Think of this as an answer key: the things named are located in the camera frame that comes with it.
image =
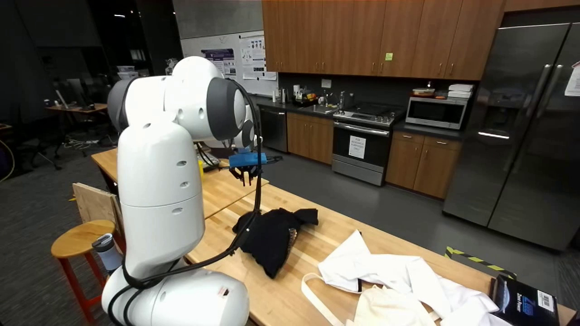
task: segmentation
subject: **lower cabinet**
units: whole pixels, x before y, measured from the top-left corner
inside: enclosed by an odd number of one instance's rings
[[[460,143],[413,132],[393,132],[386,181],[446,197]]]
[[[333,121],[310,114],[286,114],[288,152],[331,165]]]

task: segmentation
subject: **microwave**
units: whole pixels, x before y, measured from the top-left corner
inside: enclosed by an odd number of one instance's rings
[[[460,130],[469,100],[466,98],[409,98],[406,123]]]

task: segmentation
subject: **whiteboard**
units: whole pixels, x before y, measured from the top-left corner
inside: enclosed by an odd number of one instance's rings
[[[219,34],[181,40],[185,56],[205,56],[248,92],[272,96],[279,89],[277,72],[266,71],[264,33]]]

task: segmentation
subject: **floor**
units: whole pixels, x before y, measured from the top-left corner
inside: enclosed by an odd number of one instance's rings
[[[2,244],[0,324],[81,324],[65,279],[49,253],[51,243],[78,223],[70,183],[105,183],[80,152],[63,152],[63,170],[41,163],[0,183]],[[328,167],[284,156],[264,167],[264,177],[297,196],[370,223],[435,252],[455,246],[493,261],[520,281],[580,308],[580,252],[554,253],[480,226],[444,217],[440,201],[397,186],[371,186]]]

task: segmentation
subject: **black cloth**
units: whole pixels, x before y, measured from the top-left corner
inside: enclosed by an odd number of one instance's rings
[[[275,277],[279,268],[284,266],[290,246],[299,234],[302,224],[317,224],[319,212],[313,208],[304,210],[270,210],[263,215],[257,215],[252,224],[246,226],[246,221],[254,212],[241,215],[232,228],[239,234],[246,228],[246,235],[241,239],[241,250],[254,255],[257,264],[261,264],[270,279]]]

